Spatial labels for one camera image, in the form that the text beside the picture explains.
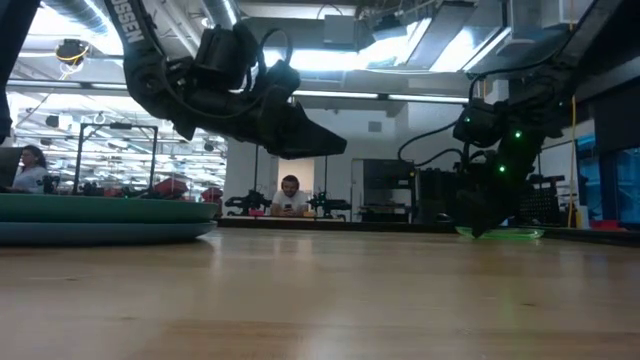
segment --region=robotic arm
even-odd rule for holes
[[[206,29],[195,59],[168,61],[141,0],[106,0],[124,47],[124,71],[131,97],[149,114],[173,121],[193,138],[196,128],[263,146],[285,159],[335,155],[346,141],[288,103],[300,86],[287,58],[267,71],[262,48],[243,22],[232,30]],[[258,75],[251,88],[251,68]],[[243,80],[247,86],[241,92]]]
[[[454,127],[454,137],[465,144],[462,172],[472,184],[461,190],[458,198],[468,211],[474,236],[499,225],[516,210],[544,139],[562,136],[560,120],[570,114],[571,97],[590,75],[593,61],[604,56],[596,53],[594,44],[602,41],[607,27],[625,13],[633,13],[635,2],[594,0],[564,46],[544,61],[491,71],[474,79],[472,89],[488,75],[535,69],[527,91],[506,101],[489,105],[473,99],[471,93],[469,105]],[[470,162],[470,145],[487,148],[498,141],[497,151],[487,152],[484,164]]]

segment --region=man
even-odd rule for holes
[[[298,191],[300,182],[293,175],[287,175],[280,184],[281,190],[276,193],[271,202],[272,216],[304,216],[309,208],[307,195]]]

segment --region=wooden table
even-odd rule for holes
[[[557,240],[220,229],[0,249],[2,360],[640,358],[640,256]]]

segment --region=desk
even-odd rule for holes
[[[633,249],[218,229],[0,248],[3,360],[637,360]]]
[[[221,220],[260,220],[260,221],[304,221],[304,222],[344,222],[343,219],[327,219],[318,217],[286,217],[286,216],[224,216]]]

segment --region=pole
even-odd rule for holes
[[[258,189],[258,145],[256,145],[256,157],[253,161],[253,191]]]
[[[78,155],[76,156],[76,173],[73,175],[73,195],[78,195],[78,183],[80,182],[80,162],[82,159],[82,143],[84,142],[84,129],[87,124],[80,124],[80,136],[78,138]]]
[[[329,169],[329,157],[324,157],[324,193],[327,194],[327,171]]]
[[[538,176],[540,177],[540,184],[538,184],[538,189],[542,189],[542,160],[540,160],[540,157],[542,157],[542,150],[540,150],[540,152],[538,153]]]
[[[151,175],[149,178],[149,191],[153,190],[153,177],[156,171],[156,148],[158,146],[158,127],[153,127],[153,149],[151,150]]]

